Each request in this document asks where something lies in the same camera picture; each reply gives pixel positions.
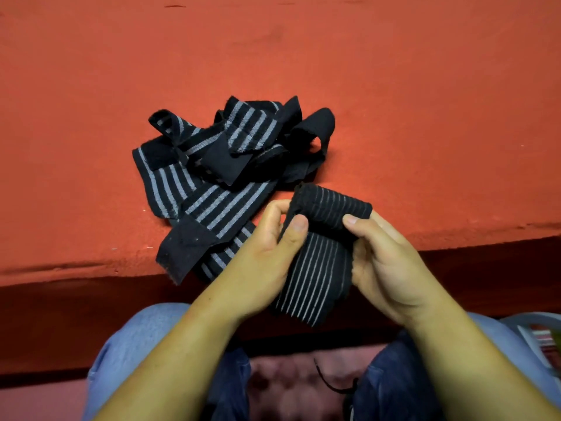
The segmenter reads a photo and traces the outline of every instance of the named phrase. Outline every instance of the rolled black fabric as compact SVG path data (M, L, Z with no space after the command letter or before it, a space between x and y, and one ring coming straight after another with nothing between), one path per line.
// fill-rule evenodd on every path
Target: rolled black fabric
M297 214L307 217L309 232L271 307L313 327L322 324L333 306L347 297L351 286L356 237L343 226L343 216L368 218L371 212L372 205L350 196L312 183L298 186L282 233Z
M230 97L207 128L165 109L149 122L161 136L132 155L152 212L174 225L156 260L177 284L191 269L205 280L218 276L275 188L293 186L324 162L335 128L327 108L302 120L296 96L285 105ZM321 150L311 153L316 137Z

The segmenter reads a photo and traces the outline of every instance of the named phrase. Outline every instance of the light blue denim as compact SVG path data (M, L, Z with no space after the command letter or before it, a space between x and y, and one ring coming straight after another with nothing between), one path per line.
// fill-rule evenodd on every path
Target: light blue denim
M103 346L88 374L88 400L82 421L90 421L121 383L164 338L188 309L188 304L163 303L134 315ZM542 393L561 408L561 393L553 378L529 347L500 322L471 314L495 345ZM245 392L251 368L241 348L224 354L208 397L212 419L247 420ZM354 419L442 419L421 358L406 332L381 351L359 381L354 396Z

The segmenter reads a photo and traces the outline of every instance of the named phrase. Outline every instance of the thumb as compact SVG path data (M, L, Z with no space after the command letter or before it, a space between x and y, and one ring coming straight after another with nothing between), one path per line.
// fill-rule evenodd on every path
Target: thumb
M307 234L308 219L302 214L295 215L284 231L275 252L283 261L288 261L290 264L303 246Z
M350 233L367 240L378 258L389 255L397 245L396 241L372 219L361 219L354 215L345 214L343 225Z

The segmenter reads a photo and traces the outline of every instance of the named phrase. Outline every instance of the fingernail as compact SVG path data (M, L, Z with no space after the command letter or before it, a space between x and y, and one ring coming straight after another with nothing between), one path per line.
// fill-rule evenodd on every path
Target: fingernail
M343 221L348 225L354 225L356 223L356 220L358 219L354 215L345 214L343 216Z
M290 222L290 227L296 232L302 232L308 226L308 219L304 215L298 214L294 216Z

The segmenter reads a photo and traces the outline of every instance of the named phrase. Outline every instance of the person's left hand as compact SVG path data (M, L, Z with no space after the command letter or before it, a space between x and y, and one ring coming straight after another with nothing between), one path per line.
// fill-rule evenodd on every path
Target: person's left hand
M265 309L281 292L308 232L307 218L298 214L278 241L281 215L289 204L289 200L276 200L267 205L251 237L206 290L228 318L241 322Z

